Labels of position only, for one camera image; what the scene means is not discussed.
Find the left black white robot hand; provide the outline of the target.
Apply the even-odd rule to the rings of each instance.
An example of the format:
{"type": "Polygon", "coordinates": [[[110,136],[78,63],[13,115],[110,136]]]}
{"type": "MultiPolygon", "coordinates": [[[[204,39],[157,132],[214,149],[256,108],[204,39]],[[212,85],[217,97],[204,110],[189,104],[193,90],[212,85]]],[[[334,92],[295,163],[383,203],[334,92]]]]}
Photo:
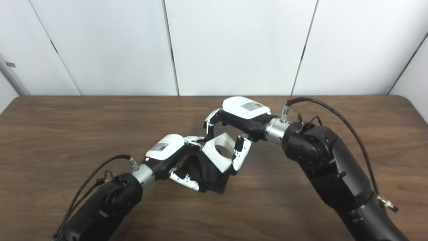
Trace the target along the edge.
{"type": "Polygon", "coordinates": [[[205,192],[205,188],[194,180],[182,168],[176,165],[188,154],[201,151],[206,142],[203,136],[181,136],[169,134],[156,143],[146,152],[145,158],[139,165],[139,170],[133,172],[133,176],[146,188],[157,180],[171,180],[199,192],[205,192]]]}

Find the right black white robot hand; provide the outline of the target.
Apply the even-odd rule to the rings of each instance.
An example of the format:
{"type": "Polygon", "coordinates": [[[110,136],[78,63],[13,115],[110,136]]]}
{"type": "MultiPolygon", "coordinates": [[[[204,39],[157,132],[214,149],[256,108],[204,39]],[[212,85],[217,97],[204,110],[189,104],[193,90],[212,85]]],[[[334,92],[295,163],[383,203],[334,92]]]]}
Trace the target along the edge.
{"type": "Polygon", "coordinates": [[[217,123],[229,125],[243,132],[232,142],[232,159],[215,160],[214,152],[207,156],[221,173],[229,172],[236,175],[249,153],[252,143],[266,141],[267,127],[278,116],[273,115],[271,109],[259,102],[246,97],[234,96],[223,101],[223,107],[212,111],[206,117],[203,128],[206,130],[208,140],[214,139],[214,127],[217,123]]]}

